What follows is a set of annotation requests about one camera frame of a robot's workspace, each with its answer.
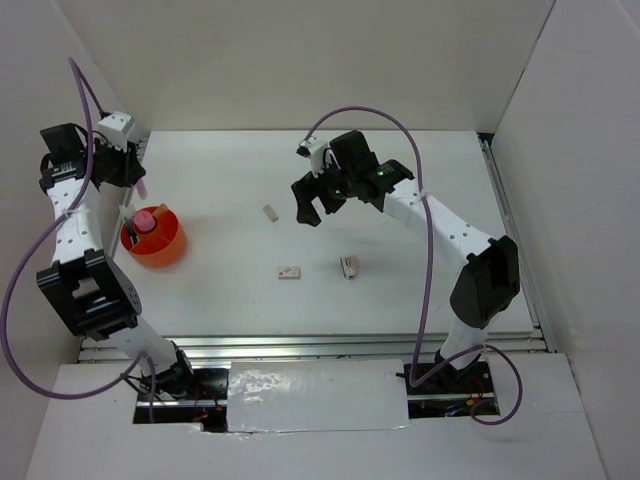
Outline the lilac highlighter marker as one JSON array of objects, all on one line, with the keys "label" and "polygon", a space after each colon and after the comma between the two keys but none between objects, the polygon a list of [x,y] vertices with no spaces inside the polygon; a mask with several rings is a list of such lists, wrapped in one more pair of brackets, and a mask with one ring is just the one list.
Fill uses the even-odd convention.
[{"label": "lilac highlighter marker", "polygon": [[141,199],[145,199],[148,196],[147,188],[142,179],[140,179],[136,184],[136,190]]}]

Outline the green black pen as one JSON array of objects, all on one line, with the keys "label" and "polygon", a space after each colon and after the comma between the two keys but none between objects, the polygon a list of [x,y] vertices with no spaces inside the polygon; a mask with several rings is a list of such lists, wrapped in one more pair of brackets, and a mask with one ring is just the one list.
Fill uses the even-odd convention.
[{"label": "green black pen", "polygon": [[127,236],[132,245],[137,242],[137,235],[134,228],[133,217],[129,213],[124,213],[122,215],[123,225],[127,232]]}]

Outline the orange highlighter marker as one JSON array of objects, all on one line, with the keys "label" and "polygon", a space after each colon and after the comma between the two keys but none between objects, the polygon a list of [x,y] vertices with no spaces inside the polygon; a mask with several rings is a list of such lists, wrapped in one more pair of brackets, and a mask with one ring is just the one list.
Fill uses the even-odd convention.
[{"label": "orange highlighter marker", "polygon": [[152,216],[155,219],[159,219],[167,211],[168,211],[168,206],[166,204],[162,203],[153,211]]}]

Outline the beige eraser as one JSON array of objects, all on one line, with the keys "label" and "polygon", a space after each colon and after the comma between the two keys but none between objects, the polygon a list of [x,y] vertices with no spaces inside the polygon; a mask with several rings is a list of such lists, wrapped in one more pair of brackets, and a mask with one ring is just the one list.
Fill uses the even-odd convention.
[{"label": "beige eraser", "polygon": [[271,205],[264,205],[263,212],[271,222],[276,222],[279,220],[279,216],[277,212],[273,209]]}]

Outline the pink round container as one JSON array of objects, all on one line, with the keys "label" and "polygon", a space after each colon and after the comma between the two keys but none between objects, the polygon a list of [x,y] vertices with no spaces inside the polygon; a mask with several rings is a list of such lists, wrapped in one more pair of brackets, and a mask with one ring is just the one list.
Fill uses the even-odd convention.
[{"label": "pink round container", "polygon": [[139,210],[133,217],[134,227],[140,233],[149,233],[156,226],[155,217],[147,210]]}]

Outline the purple black pen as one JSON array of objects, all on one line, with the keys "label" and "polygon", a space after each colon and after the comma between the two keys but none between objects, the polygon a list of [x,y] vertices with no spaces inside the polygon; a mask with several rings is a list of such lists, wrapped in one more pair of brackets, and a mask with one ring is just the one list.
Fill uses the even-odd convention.
[{"label": "purple black pen", "polygon": [[127,231],[128,231],[128,234],[129,234],[129,239],[130,239],[131,245],[135,246],[137,244],[137,242],[138,242],[138,235],[137,235],[137,233],[135,231],[134,225],[133,224],[128,225],[127,226]]}]

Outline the pink mini stapler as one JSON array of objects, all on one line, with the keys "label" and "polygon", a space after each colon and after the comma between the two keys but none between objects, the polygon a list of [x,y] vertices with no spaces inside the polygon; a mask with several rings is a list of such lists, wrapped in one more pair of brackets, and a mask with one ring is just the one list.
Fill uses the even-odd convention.
[{"label": "pink mini stapler", "polygon": [[358,275],[358,258],[355,255],[340,258],[340,266],[345,279],[353,280]]}]

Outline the staples box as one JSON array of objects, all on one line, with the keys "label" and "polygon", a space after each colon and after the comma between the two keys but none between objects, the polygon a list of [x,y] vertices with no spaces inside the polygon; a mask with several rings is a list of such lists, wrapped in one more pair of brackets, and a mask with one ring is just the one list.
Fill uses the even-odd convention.
[{"label": "staples box", "polygon": [[283,280],[298,280],[301,278],[301,268],[299,266],[279,266],[277,278]]}]

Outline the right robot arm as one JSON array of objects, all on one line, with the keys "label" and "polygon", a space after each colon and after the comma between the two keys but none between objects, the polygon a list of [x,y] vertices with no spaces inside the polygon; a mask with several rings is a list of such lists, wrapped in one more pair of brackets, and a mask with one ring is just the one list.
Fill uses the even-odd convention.
[{"label": "right robot arm", "polygon": [[460,391],[471,379],[491,321],[520,292],[516,243],[473,227],[420,188],[413,172],[400,162],[379,162],[360,131],[331,141],[310,136],[296,152],[311,165],[291,186],[298,223],[320,224],[315,200],[326,214],[334,214],[354,198],[399,221],[426,241],[429,255],[448,261],[456,276],[449,296],[453,322],[436,354],[436,379],[444,390]]}]

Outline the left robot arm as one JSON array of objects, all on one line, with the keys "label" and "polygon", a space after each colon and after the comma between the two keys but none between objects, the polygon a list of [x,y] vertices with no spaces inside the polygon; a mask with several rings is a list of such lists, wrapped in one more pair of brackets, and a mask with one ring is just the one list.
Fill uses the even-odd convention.
[{"label": "left robot arm", "polygon": [[108,341],[130,359],[146,354],[145,381],[175,399],[189,397],[198,376],[187,356],[143,319],[134,284],[102,245],[100,187],[128,188],[145,176],[137,143],[112,146],[106,134],[74,123],[40,135],[49,149],[40,186],[59,223],[52,263],[36,275],[40,291],[73,335]]}]

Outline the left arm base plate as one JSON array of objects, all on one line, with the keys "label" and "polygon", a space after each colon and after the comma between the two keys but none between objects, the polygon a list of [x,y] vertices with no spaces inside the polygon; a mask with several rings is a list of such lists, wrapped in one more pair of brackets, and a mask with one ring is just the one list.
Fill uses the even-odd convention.
[{"label": "left arm base plate", "polygon": [[194,381],[184,396],[175,398],[157,388],[153,401],[150,401],[150,380],[130,376],[129,382],[137,390],[133,423],[194,424],[205,432],[227,432],[229,369],[199,368],[193,373]]}]

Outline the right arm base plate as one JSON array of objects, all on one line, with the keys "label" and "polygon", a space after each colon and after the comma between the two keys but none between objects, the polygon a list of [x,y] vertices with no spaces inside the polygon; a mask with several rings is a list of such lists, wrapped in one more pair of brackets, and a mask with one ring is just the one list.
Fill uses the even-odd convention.
[{"label": "right arm base plate", "polygon": [[418,387],[410,385],[409,373],[410,364],[405,364],[396,376],[405,382],[410,419],[468,417],[477,404],[478,417],[500,413],[486,361],[477,362],[458,380],[447,371],[439,372]]}]

